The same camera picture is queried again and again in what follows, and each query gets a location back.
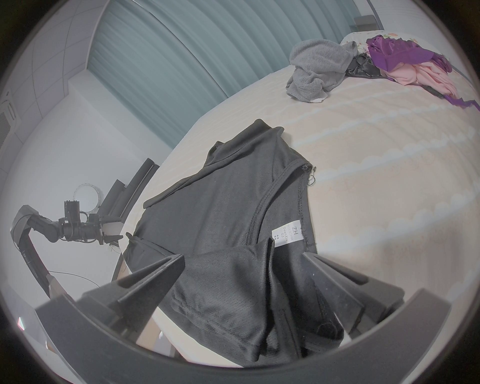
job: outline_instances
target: mattress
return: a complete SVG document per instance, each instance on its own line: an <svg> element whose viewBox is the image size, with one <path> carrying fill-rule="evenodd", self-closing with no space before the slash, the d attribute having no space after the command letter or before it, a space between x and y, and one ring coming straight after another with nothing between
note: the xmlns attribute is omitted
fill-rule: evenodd
<svg viewBox="0 0 480 384"><path fill-rule="evenodd" d="M263 119L284 127L284 140L316 167L308 198L319 254L402 287L406 300L419 288L454 300L480 269L480 112L386 79L346 78L322 103L302 103L285 92L293 70L201 117L152 177L123 234L134 232L145 200L198 172L216 141ZM464 100L479 100L464 77L450 76ZM127 244L124 237L122 250ZM154 318L187 360L232 365L159 309Z"/></svg>

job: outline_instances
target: pink fabric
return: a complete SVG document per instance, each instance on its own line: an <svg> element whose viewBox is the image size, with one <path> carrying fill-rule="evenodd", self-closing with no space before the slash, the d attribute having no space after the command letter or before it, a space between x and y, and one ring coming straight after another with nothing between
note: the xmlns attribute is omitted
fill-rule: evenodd
<svg viewBox="0 0 480 384"><path fill-rule="evenodd" d="M460 97L447 72L431 61L422 64L400 63L390 72L381 69L380 72L402 85L429 85L442 95L450 95L455 99Z"/></svg>

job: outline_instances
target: clothing label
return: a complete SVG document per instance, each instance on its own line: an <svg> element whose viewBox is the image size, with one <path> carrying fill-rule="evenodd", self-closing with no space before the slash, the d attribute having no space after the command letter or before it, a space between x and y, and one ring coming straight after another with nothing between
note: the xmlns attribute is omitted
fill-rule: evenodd
<svg viewBox="0 0 480 384"><path fill-rule="evenodd" d="M300 220L282 225L280 228L272 231L272 238L275 240L275 248L281 245L293 243L294 241L303 240L301 234Z"/></svg>

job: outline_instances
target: purple cloth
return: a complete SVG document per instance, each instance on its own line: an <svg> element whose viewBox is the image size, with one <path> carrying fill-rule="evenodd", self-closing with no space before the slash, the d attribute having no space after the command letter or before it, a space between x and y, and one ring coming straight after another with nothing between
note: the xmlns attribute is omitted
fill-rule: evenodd
<svg viewBox="0 0 480 384"><path fill-rule="evenodd" d="M473 106L475 106L476 109L478 109L480 111L480 106L475 100L465 101L462 98L454 99L453 97L451 97L449 95L444 95L444 98L446 100L448 100L450 102L450 104L452 104L452 105L459 106L459 107L462 107L462 108L467 108L467 107L470 107L470 106L473 105Z"/></svg>
<svg viewBox="0 0 480 384"><path fill-rule="evenodd" d="M382 35L367 39L368 51L376 67L384 71L392 71L399 63L421 64L433 61L445 72L451 72L452 66L445 58L424 49L411 40L384 38Z"/></svg>

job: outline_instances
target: teal curtain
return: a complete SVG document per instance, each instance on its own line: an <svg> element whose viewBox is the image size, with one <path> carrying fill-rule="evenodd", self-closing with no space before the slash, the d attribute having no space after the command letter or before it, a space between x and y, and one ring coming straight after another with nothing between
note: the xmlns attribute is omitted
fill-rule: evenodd
<svg viewBox="0 0 480 384"><path fill-rule="evenodd" d="M340 42L353 0L111 0L88 69L172 148L206 112L288 65L296 43Z"/></svg>

